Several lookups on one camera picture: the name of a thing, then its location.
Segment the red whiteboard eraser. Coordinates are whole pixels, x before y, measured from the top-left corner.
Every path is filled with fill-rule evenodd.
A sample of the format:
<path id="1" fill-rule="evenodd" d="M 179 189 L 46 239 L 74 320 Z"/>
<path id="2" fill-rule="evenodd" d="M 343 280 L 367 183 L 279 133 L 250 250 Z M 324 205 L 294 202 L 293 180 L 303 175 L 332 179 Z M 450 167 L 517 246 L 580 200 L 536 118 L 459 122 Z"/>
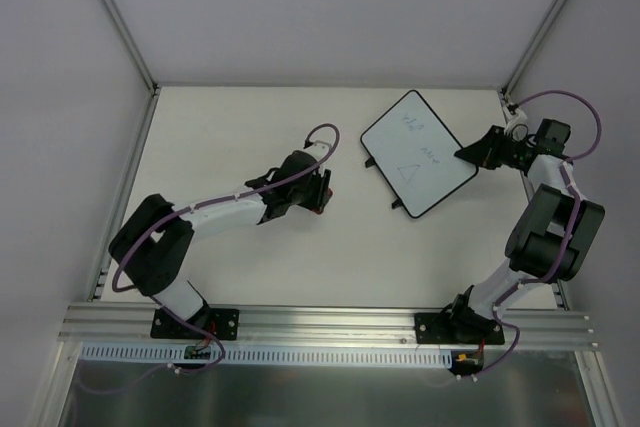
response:
<path id="1" fill-rule="evenodd" d="M 317 215 L 321 215 L 324 212 L 329 201 L 331 200 L 332 196 L 333 191 L 331 188 L 322 190 L 319 193 L 318 198 L 314 201 L 314 206 L 311 211 L 316 213 Z"/>

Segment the small black-framed whiteboard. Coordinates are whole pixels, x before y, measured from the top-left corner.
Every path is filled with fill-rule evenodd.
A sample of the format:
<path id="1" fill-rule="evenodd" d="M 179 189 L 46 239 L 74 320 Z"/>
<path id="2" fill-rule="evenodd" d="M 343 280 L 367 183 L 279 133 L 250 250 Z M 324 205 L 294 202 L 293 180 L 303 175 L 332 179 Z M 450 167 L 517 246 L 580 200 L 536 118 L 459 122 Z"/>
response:
<path id="1" fill-rule="evenodd" d="M 406 92 L 360 136 L 393 192 L 392 207 L 418 219 L 469 183 L 479 168 L 456 156 L 462 144 L 425 98 Z"/>

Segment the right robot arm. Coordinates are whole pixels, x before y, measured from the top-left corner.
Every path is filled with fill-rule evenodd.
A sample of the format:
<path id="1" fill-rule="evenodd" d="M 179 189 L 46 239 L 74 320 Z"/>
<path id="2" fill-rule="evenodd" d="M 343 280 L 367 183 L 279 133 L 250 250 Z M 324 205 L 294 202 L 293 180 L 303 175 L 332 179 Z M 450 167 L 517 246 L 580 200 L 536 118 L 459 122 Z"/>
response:
<path id="1" fill-rule="evenodd" d="M 459 343 L 479 343 L 501 328 L 504 312 L 533 289 L 568 281 L 581 268 L 604 219 L 604 208 L 586 199 L 564 153 L 569 125 L 551 119 L 521 140 L 494 126 L 456 157 L 494 170 L 523 173 L 534 193 L 513 228 L 504 262 L 483 282 L 456 296 L 436 320 Z"/>

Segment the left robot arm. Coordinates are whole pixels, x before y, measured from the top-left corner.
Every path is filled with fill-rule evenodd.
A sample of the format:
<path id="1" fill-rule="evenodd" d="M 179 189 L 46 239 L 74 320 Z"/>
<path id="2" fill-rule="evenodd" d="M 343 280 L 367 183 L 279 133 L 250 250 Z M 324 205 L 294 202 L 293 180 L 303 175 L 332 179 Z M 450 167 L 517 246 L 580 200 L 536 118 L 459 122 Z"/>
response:
<path id="1" fill-rule="evenodd" d="M 319 161 L 329 152 L 321 142 L 306 143 L 278 168 L 245 182 L 220 202 L 178 208 L 160 194 L 147 196 L 111 240 L 108 252 L 143 296 L 173 314 L 187 338 L 213 332 L 207 302 L 181 269 L 192 243 L 226 230 L 258 226 L 292 207 L 320 214 L 329 202 L 331 171 Z"/>

